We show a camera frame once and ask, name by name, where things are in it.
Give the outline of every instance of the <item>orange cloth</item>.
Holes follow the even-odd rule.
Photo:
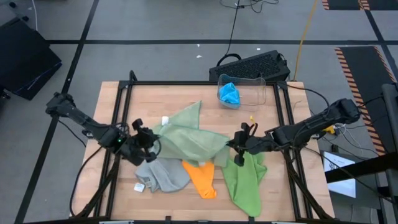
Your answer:
[[[194,167],[188,162],[182,161],[182,166],[187,171],[195,188],[203,199],[215,198],[216,190],[213,188],[214,165],[206,162],[204,166]]]

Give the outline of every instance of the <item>yellow cable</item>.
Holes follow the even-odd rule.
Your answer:
[[[301,48],[303,47],[303,41],[305,40],[305,34],[307,33],[308,28],[310,27],[311,19],[312,19],[313,13],[315,12],[315,8],[317,8],[317,4],[318,4],[318,0],[315,0],[313,3],[313,6],[312,6],[311,12],[310,12],[310,17],[308,18],[308,21],[307,21],[307,25],[305,25],[305,30],[304,30],[303,36],[301,37],[300,46],[298,47],[298,54],[297,54],[297,58],[296,58],[296,68],[294,70],[293,81],[296,81],[297,69],[299,67],[299,60],[300,60],[300,55],[301,55]]]

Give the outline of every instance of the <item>cloth pile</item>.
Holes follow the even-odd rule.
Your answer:
[[[213,188],[215,167],[222,168],[229,195],[249,216],[261,212],[258,185],[267,168],[262,165],[264,154],[244,155],[243,167],[229,158],[229,137],[199,129],[201,101],[153,127],[160,135],[162,150],[158,158],[143,162],[136,176],[151,192],[160,189],[171,193],[182,190],[190,180],[201,198],[216,198]]]

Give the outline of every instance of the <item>blue cloth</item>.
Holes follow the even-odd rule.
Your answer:
[[[233,83],[228,83],[219,90],[221,103],[233,109],[238,109],[241,105],[239,91]]]

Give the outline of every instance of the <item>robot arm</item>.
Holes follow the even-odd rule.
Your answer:
[[[99,124],[76,108],[71,95],[61,93],[54,94],[54,97],[47,103],[45,112],[51,116],[72,119],[88,130],[100,146],[114,154],[121,153],[125,159],[136,166],[141,164],[144,159],[147,162],[153,161],[160,152],[160,145],[157,154],[150,152],[149,149],[154,147],[154,142],[158,140],[159,136],[149,128],[142,128],[141,119],[133,122],[132,127],[137,131],[137,134],[130,136],[126,130],[123,130],[125,128],[123,126]]]
[[[238,155],[235,163],[243,166],[243,154],[259,152],[283,151],[290,148],[303,148],[311,136],[336,123],[351,124],[360,118],[360,112],[352,100],[340,99],[327,109],[297,124],[279,126],[266,131],[264,137],[255,137],[257,124],[249,126],[242,123],[242,131],[235,132],[234,139],[227,143]]]

